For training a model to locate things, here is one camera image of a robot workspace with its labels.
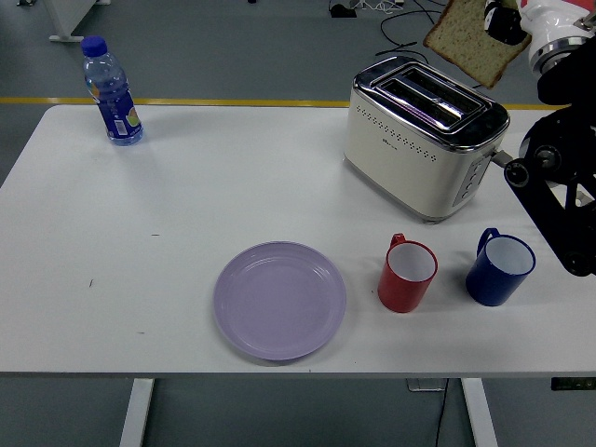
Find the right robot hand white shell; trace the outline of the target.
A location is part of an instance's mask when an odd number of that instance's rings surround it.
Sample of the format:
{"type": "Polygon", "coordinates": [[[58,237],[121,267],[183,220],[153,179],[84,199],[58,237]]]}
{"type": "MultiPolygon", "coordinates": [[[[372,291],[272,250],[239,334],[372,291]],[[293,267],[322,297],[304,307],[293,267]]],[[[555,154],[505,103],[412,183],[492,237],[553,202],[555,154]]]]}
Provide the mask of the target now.
{"type": "Polygon", "coordinates": [[[484,31],[508,46],[531,37],[533,52],[542,47],[581,46],[593,37],[581,21],[595,9],[594,1],[504,1],[484,3],[484,31]]]}

